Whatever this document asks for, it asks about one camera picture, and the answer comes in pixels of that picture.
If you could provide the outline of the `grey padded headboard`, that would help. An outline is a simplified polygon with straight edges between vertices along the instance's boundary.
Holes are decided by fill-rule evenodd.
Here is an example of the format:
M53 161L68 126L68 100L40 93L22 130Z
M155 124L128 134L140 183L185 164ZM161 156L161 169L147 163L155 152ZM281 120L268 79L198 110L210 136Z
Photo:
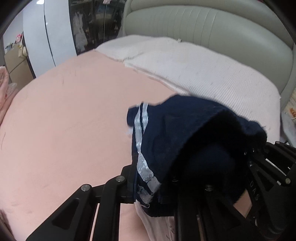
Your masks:
M127 1L120 33L180 39L226 55L267 77L282 107L295 88L295 41L260 1Z

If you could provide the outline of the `pink bed sheet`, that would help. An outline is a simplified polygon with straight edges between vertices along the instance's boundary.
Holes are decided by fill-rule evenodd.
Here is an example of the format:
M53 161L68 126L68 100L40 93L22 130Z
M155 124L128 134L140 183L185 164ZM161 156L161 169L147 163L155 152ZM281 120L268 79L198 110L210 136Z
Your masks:
M1 216L25 240L81 185L130 164L128 108L176 92L90 51L26 85L1 124Z

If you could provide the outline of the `white knitted blanket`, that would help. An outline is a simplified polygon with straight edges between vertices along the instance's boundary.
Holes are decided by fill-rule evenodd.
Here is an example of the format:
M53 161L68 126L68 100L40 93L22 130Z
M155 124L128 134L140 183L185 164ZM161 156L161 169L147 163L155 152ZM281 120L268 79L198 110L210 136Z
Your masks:
M258 122L271 143L280 139L278 89L249 66L168 37L130 35L105 42L96 50L178 93L216 101Z

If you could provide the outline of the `beige cabinet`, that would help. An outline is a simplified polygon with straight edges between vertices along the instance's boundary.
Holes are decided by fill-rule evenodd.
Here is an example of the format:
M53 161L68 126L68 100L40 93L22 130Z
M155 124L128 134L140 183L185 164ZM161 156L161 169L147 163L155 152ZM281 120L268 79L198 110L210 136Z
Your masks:
M29 84L34 79L34 76L27 58L19 57L19 49L19 47L13 46L4 55L4 61L10 80L12 83L16 83L16 87L20 90Z

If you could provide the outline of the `dark glass wardrobe door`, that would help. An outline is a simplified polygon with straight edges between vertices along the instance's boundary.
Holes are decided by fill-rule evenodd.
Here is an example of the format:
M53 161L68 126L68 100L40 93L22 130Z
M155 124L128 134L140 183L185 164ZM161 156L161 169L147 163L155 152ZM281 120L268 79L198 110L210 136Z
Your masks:
M69 16L76 54L115 39L122 25L126 1L69 1Z

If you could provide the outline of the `navy blue striped shorts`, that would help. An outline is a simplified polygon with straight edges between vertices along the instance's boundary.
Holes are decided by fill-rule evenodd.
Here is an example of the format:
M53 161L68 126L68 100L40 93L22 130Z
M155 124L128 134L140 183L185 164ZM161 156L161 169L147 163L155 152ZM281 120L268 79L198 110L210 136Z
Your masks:
M259 123L193 96L132 106L126 121L137 159L135 197L151 217L172 216L177 197L193 207L206 190L236 203L246 189L245 156L267 141Z

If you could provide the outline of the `rolled pink quilt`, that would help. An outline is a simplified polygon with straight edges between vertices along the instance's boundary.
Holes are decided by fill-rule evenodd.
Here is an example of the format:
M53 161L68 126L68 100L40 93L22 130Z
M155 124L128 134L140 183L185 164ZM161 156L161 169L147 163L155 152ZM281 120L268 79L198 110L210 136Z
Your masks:
M0 68L0 123L3 122L4 116L8 111L12 100L15 95L18 93L17 84L9 83L9 73L5 66Z

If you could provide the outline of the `white curved wardrobe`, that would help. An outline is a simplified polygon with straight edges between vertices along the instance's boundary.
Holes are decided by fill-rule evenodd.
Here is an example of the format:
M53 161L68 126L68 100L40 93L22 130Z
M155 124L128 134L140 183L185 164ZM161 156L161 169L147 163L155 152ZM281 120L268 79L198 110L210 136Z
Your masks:
M30 1L23 9L23 33L36 77L76 56L69 1Z

